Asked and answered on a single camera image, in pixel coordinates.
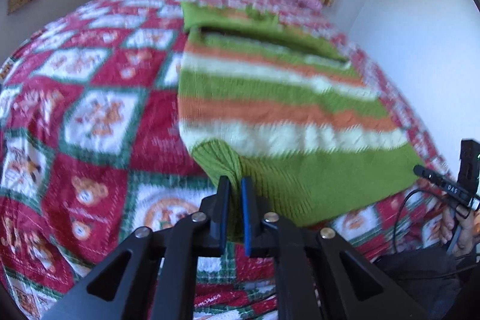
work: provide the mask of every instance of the white stripe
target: white stripe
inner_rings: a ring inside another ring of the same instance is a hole
[[[333,82],[327,76],[304,76],[301,73],[275,67],[274,65],[252,64],[241,60],[222,60],[185,52],[181,61],[183,69],[217,76],[243,77],[281,84],[311,88],[317,94],[334,90],[340,95],[358,100],[372,101],[377,93],[367,86],[351,86],[347,83]]]
[[[335,131],[330,125],[282,123],[252,126],[242,121],[198,123],[181,120],[179,129],[189,152],[203,141],[220,139],[247,157],[314,151],[392,150],[407,144],[405,132],[399,128],[377,132],[356,126]]]

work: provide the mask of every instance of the green stripe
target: green stripe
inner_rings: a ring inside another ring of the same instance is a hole
[[[256,79],[224,78],[183,69],[179,97],[212,100],[275,100],[287,105],[318,105],[325,112],[353,110],[362,116],[384,118],[387,111],[378,100],[362,101],[333,90],[315,94],[311,88]]]
[[[415,182],[412,168],[421,163],[410,145],[391,151],[318,151],[259,159],[239,156],[220,140],[200,144],[192,157],[214,183],[221,175],[229,177],[234,188],[232,200],[240,197],[241,179],[251,176],[255,190],[270,200],[273,210],[299,226],[309,226],[398,193]],[[238,214],[235,217],[240,220],[241,208],[234,206],[237,207],[233,212]],[[233,237],[241,231],[241,224],[236,224]]]
[[[229,36],[220,36],[214,34],[203,35],[195,29],[192,29],[190,32],[188,41],[189,43],[195,43],[215,49],[221,48],[246,55],[260,55],[267,59],[273,59],[288,64],[309,65],[319,72],[331,72],[335,73],[336,75],[356,76],[359,78],[358,73],[353,67],[349,67],[347,69],[338,69],[334,67],[328,67],[326,65],[307,63],[305,62],[306,55],[304,53],[292,51],[288,48],[285,48],[285,52],[277,52],[272,48],[265,47],[260,44],[255,45],[254,43],[242,43],[241,41]]]

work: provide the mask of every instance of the triangular cutout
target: triangular cutout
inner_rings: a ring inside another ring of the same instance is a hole
[[[340,252],[340,259],[347,272],[353,291],[359,301],[365,301],[383,293],[383,287],[348,251]]]
[[[129,251],[123,252],[116,257],[97,278],[88,284],[87,293],[96,295],[105,301],[113,301],[123,274],[127,269],[130,257],[131,252]]]

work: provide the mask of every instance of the knit fabric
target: knit fabric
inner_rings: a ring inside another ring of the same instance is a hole
[[[349,64],[197,29],[181,63],[181,138],[215,185],[229,177],[233,220],[246,175],[300,226],[415,181],[421,160]]]

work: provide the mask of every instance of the bedspread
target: bedspread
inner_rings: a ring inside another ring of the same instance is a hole
[[[0,280],[29,319],[136,227],[171,227],[215,193],[179,137],[181,1],[193,0],[93,0],[35,33],[0,72]],[[426,164],[446,171],[396,88],[320,13],[287,0],[198,1],[252,4],[327,38],[378,91]],[[372,259],[388,250],[405,194],[329,224]],[[399,227],[400,239],[411,236],[404,246],[435,240],[438,217],[426,217],[433,208],[422,195],[410,199]],[[249,260],[229,243],[224,257],[199,260],[195,317],[274,317],[272,277],[271,261]]]

